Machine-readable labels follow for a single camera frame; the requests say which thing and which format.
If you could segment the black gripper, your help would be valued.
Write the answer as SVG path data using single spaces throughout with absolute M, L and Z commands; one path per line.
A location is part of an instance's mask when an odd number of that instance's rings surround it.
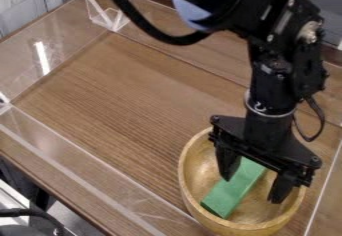
M 292 116 L 271 117 L 246 112 L 245 117 L 212 115 L 208 140 L 213 143 L 217 169 L 229 181 L 245 157 L 277 173 L 267 200 L 280 204 L 295 186 L 309 186 L 321 160 L 297 141 Z

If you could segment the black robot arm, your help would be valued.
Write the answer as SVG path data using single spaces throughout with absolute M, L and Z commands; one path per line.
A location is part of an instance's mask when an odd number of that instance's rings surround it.
M 230 179 L 242 157 L 276 172 L 267 200 L 279 204 L 311 184 L 320 158 L 296 139 L 293 116 L 304 101 L 324 117 L 312 95 L 328 73 L 320 60 L 323 18 L 309 0 L 172 0 L 182 20 L 204 32 L 228 30 L 246 40 L 252 69 L 245 116 L 210 117 L 220 176 Z

